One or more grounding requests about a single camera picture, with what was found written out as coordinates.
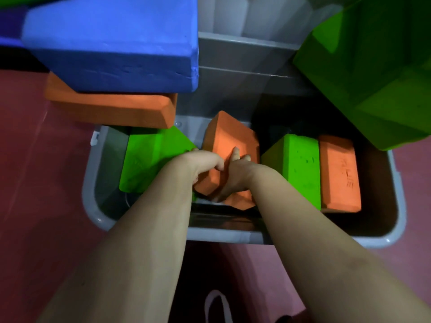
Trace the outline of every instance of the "forearm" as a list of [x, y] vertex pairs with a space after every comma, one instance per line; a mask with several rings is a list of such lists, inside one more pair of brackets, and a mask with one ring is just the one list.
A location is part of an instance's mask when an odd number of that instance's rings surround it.
[[192, 197], [191, 174], [179, 165], [160, 171], [58, 290], [40, 322], [167, 322]]
[[284, 267], [317, 322], [380, 322], [379, 317], [415, 322], [412, 312], [421, 313], [419, 320], [429, 315], [426, 305], [371, 253], [277, 172], [261, 166], [250, 189]]

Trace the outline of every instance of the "gray plastic bin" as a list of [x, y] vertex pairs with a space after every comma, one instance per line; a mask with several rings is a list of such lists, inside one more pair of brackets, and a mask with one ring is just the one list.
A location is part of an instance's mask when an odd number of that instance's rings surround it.
[[[386, 247], [406, 225], [404, 193], [392, 152], [377, 150], [303, 78], [288, 61], [294, 51], [288, 44], [200, 34], [199, 88], [179, 96], [175, 125], [200, 147], [209, 121], [224, 110], [256, 131], [262, 153], [286, 133], [352, 139], [363, 209], [327, 216], [363, 246]], [[90, 151], [82, 198], [89, 218], [104, 230], [137, 197], [119, 190], [128, 131], [101, 126]], [[203, 199], [192, 204], [187, 238], [271, 243], [256, 208], [242, 212]]]

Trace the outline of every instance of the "person's right hand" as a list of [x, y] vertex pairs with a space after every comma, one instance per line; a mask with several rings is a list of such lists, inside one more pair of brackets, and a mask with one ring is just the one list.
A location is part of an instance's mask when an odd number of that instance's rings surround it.
[[240, 158], [240, 150], [238, 147], [235, 147], [231, 155], [229, 167], [224, 168], [228, 170], [228, 181], [213, 198], [213, 201], [221, 202], [235, 192], [250, 189], [251, 178], [255, 170], [260, 166], [260, 164], [250, 161], [250, 155], [244, 155]]

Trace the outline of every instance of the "hand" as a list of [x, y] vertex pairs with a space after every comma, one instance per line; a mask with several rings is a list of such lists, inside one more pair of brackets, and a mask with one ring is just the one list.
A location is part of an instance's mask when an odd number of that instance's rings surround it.
[[181, 162], [191, 169], [193, 184], [197, 182], [199, 174], [213, 168], [224, 170], [224, 160], [216, 153], [194, 148], [192, 151], [177, 156], [174, 161]]
[[215, 196], [213, 201], [221, 202], [235, 192], [242, 192], [250, 189], [251, 177], [258, 167], [260, 167], [260, 164], [251, 162], [250, 155], [244, 155], [240, 158], [240, 150], [238, 147], [235, 147], [229, 162], [228, 181]]

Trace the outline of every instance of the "pink floor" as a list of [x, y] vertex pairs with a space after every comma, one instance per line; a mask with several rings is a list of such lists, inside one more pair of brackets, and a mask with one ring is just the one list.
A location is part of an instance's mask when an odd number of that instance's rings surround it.
[[[81, 203], [93, 127], [51, 107], [45, 79], [0, 70], [0, 322], [34, 322], [104, 236]], [[394, 153], [407, 229], [373, 252], [431, 305], [431, 139]], [[303, 309], [273, 246], [188, 242], [170, 321], [204, 322], [211, 289], [228, 297], [234, 322], [274, 323]]]

